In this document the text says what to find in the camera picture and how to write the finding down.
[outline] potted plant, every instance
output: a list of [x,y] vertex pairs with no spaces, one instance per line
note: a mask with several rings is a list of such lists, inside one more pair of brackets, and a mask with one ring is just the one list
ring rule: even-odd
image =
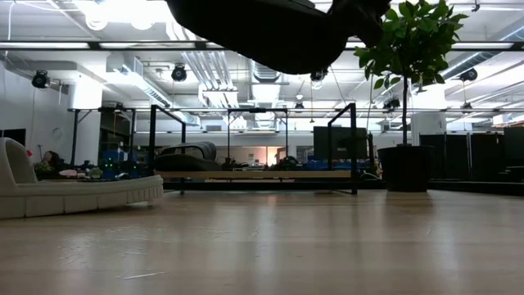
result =
[[425,0],[418,3],[399,4],[400,15],[393,9],[386,13],[382,24],[384,35],[380,43],[372,48],[356,48],[359,66],[364,68],[366,79],[371,75],[380,77],[375,89],[404,82],[402,100],[403,144],[378,151],[384,170],[384,180],[388,190],[402,192],[421,192],[427,190],[432,147],[412,147],[408,145],[408,125],[406,123],[409,81],[422,85],[443,84],[439,74],[448,68],[445,55],[451,50],[457,30],[463,25],[464,14],[454,15],[445,0],[429,4]]

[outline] wooden tabletop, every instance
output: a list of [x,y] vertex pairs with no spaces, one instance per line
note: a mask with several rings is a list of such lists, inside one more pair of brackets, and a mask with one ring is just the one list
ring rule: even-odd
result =
[[312,179],[350,178],[350,171],[157,171],[163,178],[191,179]]

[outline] white wall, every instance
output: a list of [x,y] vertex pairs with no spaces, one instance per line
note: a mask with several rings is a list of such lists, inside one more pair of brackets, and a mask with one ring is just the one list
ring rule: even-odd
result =
[[0,129],[26,129],[33,161],[40,161],[39,144],[43,153],[52,150],[70,160],[73,114],[67,111],[69,97],[62,95],[60,104],[58,97],[57,91],[38,90],[0,63]]

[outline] green object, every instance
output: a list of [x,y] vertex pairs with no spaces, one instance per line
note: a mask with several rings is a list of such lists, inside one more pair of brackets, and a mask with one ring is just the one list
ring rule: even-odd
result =
[[99,178],[101,178],[103,174],[104,174],[104,171],[102,171],[102,170],[101,170],[100,168],[98,168],[98,167],[94,167],[94,168],[92,168],[92,169],[89,171],[89,173],[88,173],[89,177],[94,178],[94,179],[99,179]]
[[406,146],[408,79],[421,88],[445,82],[439,74],[448,68],[445,55],[456,43],[455,39],[459,40],[457,30],[463,27],[460,21],[468,16],[454,15],[453,8],[449,8],[445,0],[438,4],[425,0],[417,4],[406,1],[399,5],[399,10],[400,16],[393,9],[386,13],[380,43],[373,48],[356,48],[355,55],[359,57],[360,68],[365,69],[366,79],[371,75],[381,77],[375,89],[388,89],[404,80],[402,126]]
[[45,173],[54,171],[54,169],[46,161],[41,161],[34,164],[34,171],[37,173]]

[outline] monitor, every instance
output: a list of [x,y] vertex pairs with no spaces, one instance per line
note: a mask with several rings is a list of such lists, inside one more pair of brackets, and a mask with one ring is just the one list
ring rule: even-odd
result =
[[25,129],[8,129],[3,130],[3,137],[10,138],[19,144],[25,146]]
[[[328,128],[314,127],[314,159],[328,159]],[[368,135],[365,128],[357,128],[357,159],[368,159]],[[332,158],[351,159],[351,128],[332,127]]]

